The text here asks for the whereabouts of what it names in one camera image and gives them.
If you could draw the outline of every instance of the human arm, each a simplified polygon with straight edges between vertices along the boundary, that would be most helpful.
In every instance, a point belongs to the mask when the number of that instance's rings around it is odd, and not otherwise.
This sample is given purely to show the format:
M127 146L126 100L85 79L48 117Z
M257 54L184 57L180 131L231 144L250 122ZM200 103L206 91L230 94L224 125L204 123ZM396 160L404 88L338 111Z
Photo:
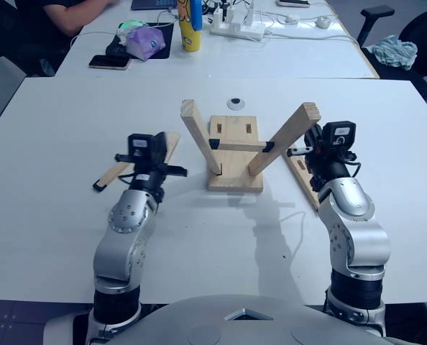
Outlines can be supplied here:
M75 6L48 4L43 7L54 25L69 37L76 36L84 25L92 22L105 9L106 5L118 0L85 0Z

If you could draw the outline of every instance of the smartphone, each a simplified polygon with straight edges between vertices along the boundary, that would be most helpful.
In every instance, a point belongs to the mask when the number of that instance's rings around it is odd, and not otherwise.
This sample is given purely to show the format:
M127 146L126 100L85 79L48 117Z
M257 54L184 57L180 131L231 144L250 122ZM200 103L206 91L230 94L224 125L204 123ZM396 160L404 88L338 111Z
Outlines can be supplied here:
M279 6L309 7L309 2L306 0L276 0L276 4Z
M130 57L96 55L89 63L90 68L103 68L107 70L126 70L130 64Z

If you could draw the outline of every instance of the wooden stick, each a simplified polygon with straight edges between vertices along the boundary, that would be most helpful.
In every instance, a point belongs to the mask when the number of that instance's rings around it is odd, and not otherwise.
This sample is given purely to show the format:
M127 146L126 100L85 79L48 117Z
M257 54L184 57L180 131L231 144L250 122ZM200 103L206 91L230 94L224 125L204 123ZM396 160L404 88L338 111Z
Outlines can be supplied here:
M112 183L115 178L120 176L123 171L129 167L130 163L128 162L117 162L115 163L105 174L99 178L93 185L93 189L101 192L106 188L107 185Z
M268 142L244 142L241 140L210 139L211 149L224 151L264 152L271 144Z
M249 163L251 176L260 174L272 161L287 151L291 144L305 134L317 121L321 119L319 110L314 103L306 102L284 123L271 138L274 147L268 153L258 153Z
M292 173L300 184L300 187L305 193L306 198L314 207L314 210L317 211L319 209L319 199L317 193L313 190L311 184L309 183L310 179L313 176L308 172L308 169L306 168L304 156L288 157L286 152L282 153L282 156L288 167L292 170Z
M220 163L214 157L211 147L208 143L209 134L207 132L207 125L202 120L201 114L199 113L198 107L193 99L186 99L182 101L181 106L181 118L185 125L190 131L191 136L202 152L204 158L206 158L207 164L216 175L221 174Z
M175 151L175 148L177 147L178 142L180 141L180 135L179 133L173 133L173 132L166 132L165 133L165 142L167 145L167 153L165 155L164 163L169 163L170 158L172 157L172 154ZM103 189L106 188L107 185L112 183L115 178L120 176L123 171L125 171L131 163L128 162L117 162L113 167L111 167L105 174L99 178L93 185L93 189L97 190L98 192L101 192Z

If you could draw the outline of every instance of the white table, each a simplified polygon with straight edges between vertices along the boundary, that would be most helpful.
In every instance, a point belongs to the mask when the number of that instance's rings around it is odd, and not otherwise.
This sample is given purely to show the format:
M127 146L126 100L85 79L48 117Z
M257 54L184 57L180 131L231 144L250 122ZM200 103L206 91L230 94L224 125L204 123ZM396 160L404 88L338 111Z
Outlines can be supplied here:
M376 203L392 254L386 303L427 301L427 105L409 82L301 79L26 79L0 118L0 299L90 303L92 260L107 214L126 186L92 183L127 151L127 135L179 132L147 247L142 302L244 293L322 304L329 237L284 160L264 171L261 195L206 190L206 162L180 119L197 100L206 119L257 116L268 139L304 101L322 121L357 123L359 181ZM276 90L288 90L277 95ZM215 90L215 96L209 91ZM157 91L164 94L158 98Z
M121 0L116 6L107 9L91 24L86 32L111 32L122 22L129 19L141 19L156 22L160 11L130 11L132 0ZM256 0L256 10L297 14L300 18L313 18L333 14L323 4L314 4L308 9L277 6L274 0ZM242 4L237 9L246 14ZM315 27L314 19L298 25L275 23L271 30L276 33L300 37L327 37L345 35L346 31L335 17L327 29ZM163 22L171 22L168 14L160 17ZM255 15L268 26L269 17ZM85 34L76 40L57 76L74 77L197 77L197 78L378 78L375 70L350 42L327 40L269 40L265 44L257 42L211 35L209 25L204 25L201 49L198 52L185 52L181 45L180 28L175 23L170 57L165 60L133 60L126 71L97 70L88 68L88 63L96 54L104 54L112 41L110 34Z

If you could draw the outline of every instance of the cartoon character cup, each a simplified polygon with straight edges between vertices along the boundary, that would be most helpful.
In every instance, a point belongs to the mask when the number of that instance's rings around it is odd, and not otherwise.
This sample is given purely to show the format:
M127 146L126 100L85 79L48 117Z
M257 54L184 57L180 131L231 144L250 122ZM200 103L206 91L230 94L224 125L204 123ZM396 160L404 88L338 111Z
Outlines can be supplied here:
M183 49L195 52L201 46L202 0L178 0L177 9Z

